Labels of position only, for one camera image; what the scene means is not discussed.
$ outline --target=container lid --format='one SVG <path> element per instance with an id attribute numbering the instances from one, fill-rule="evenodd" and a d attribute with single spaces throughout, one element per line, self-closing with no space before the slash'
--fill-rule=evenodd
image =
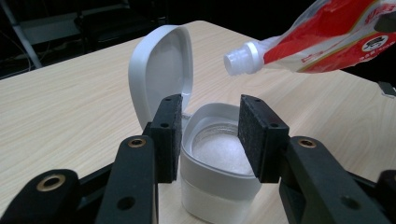
<path id="1" fill-rule="evenodd" d="M 188 30 L 164 25 L 145 36 L 129 62 L 129 88 L 134 110 L 144 129 L 163 98 L 180 94 L 182 110 L 192 91 L 192 49 Z"/>

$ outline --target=chair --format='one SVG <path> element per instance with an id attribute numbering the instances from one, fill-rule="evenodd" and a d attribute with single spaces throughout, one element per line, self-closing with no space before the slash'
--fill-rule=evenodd
<path id="1" fill-rule="evenodd" d="M 154 0 L 76 0 L 84 53 L 135 39 L 159 26 Z"/>

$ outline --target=white powder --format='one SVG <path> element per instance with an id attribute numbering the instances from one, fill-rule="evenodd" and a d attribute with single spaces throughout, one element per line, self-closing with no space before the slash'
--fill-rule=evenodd
<path id="1" fill-rule="evenodd" d="M 203 129 L 193 140 L 192 156 L 223 171 L 252 175 L 253 171 L 236 132 L 236 127 L 231 125 Z"/>

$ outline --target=light wood tabletop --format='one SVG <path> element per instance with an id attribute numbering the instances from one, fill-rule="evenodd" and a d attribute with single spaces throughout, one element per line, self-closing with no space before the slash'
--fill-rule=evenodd
<path id="1" fill-rule="evenodd" d="M 342 71 L 298 74 L 263 69 L 230 77 L 222 57 L 250 37 L 217 25 L 185 24 L 194 84 L 187 113 L 207 103 L 263 99 L 290 136 L 322 142 L 343 167 L 376 181 L 396 169 L 396 100 L 372 81 Z M 71 169 L 82 178 L 114 161 L 120 142 L 142 130 L 128 85 L 128 63 L 141 39 L 0 81 L 0 211 L 33 177 Z M 160 223 L 204 223 L 181 204 L 179 181 L 160 185 Z M 278 185 L 263 185 L 245 223 L 287 223 Z"/>

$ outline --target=cable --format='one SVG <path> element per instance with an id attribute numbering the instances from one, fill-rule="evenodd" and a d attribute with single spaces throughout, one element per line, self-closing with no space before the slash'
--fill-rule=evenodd
<path id="1" fill-rule="evenodd" d="M 27 70 L 27 72 L 30 72 L 30 70 L 32 69 L 32 63 L 30 62 L 30 59 L 29 59 L 29 57 L 27 56 L 26 51 L 24 51 L 24 50 L 23 50 L 13 39 L 11 39 L 8 35 L 6 35 L 5 33 L 3 33 L 2 30 L 0 30 L 0 33 L 1 33 L 5 38 L 7 38 L 9 41 L 11 41 L 11 43 L 13 43 L 13 44 L 22 52 L 23 56 L 26 58 L 27 62 L 29 63 L 29 66 L 28 66 L 26 69 L 22 69 L 22 70 L 19 71 L 19 72 L 15 72 L 15 73 L 8 74 L 8 75 L 6 75 L 6 77 L 14 76 L 14 75 L 16 75 L 16 74 L 18 74 L 18 73 L 25 72 L 26 70 Z"/>

